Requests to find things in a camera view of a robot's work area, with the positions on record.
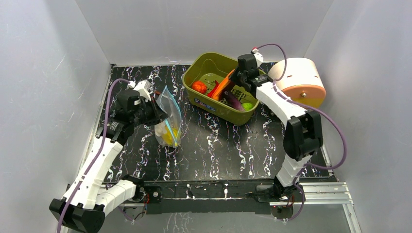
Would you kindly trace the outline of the yellow toy banana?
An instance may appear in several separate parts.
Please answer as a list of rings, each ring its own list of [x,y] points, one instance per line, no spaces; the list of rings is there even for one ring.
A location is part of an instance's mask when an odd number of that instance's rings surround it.
[[[171,146],[171,147],[177,147],[179,142],[179,132],[176,128],[172,128],[172,130],[170,131],[170,129],[166,126],[165,127],[165,133],[162,134],[162,139],[164,141],[164,144],[166,146]]]

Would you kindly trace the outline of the clear zip top bag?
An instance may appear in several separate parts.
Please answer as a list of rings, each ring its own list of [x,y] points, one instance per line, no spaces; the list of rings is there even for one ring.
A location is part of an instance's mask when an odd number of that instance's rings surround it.
[[[182,126],[182,115],[181,115],[180,107],[178,106],[176,100],[174,99],[174,96],[168,90],[167,87],[165,87],[161,93],[162,94],[157,98],[156,103],[158,104],[160,109],[163,110],[168,115],[168,117],[162,122],[166,124],[166,126],[170,129],[170,131],[172,130],[172,128],[176,128],[178,130],[179,132],[178,146],[179,146],[181,143],[181,126]],[[164,144],[162,137],[156,136],[156,139],[159,145],[163,147],[168,147]]]

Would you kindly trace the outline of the olive green plastic basket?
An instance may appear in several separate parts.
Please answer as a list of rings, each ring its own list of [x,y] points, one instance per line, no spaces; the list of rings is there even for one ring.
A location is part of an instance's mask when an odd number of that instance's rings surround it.
[[[236,68],[237,64],[236,59],[225,55],[214,52],[204,53],[186,70],[182,81],[191,104],[234,125],[241,126],[249,121],[259,105],[259,101],[252,94],[237,85],[231,90],[231,93],[241,103],[250,103],[252,105],[252,108],[247,111],[239,111],[231,107],[225,99],[216,101],[207,96],[213,90],[215,82],[220,83],[223,81],[227,74]],[[202,94],[192,88],[193,83],[196,81],[201,81],[206,85],[206,93]]]

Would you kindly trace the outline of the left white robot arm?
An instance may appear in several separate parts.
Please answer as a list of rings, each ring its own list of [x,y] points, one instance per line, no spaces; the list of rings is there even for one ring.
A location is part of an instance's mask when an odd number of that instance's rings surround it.
[[[62,198],[53,199],[49,209],[58,220],[57,231],[67,227],[81,233],[97,233],[105,217],[127,200],[141,202],[146,192],[144,182],[131,175],[99,192],[114,159],[121,153],[135,126],[152,126],[164,121],[168,114],[148,91],[140,89],[119,93],[115,115],[105,114],[96,132],[93,147],[73,184]]]

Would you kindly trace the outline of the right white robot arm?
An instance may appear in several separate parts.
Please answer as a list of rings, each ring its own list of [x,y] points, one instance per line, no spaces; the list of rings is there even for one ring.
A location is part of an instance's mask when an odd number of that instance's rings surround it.
[[[307,58],[288,58],[272,66],[268,74],[260,74],[261,54],[244,54],[229,76],[266,105],[285,127],[283,148],[286,153],[273,187],[257,191],[257,197],[286,201],[298,187],[299,175],[311,156],[323,145],[321,116],[302,103],[295,102],[278,84],[316,84],[316,65]]]

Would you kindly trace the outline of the orange toy papaya slice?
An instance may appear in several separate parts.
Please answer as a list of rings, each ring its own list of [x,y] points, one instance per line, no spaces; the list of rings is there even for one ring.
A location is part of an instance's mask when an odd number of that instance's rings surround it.
[[[213,100],[220,101],[222,98],[222,93],[228,88],[233,87],[233,83],[230,80],[231,75],[235,70],[230,71],[227,76],[219,83],[219,87],[212,96]]]

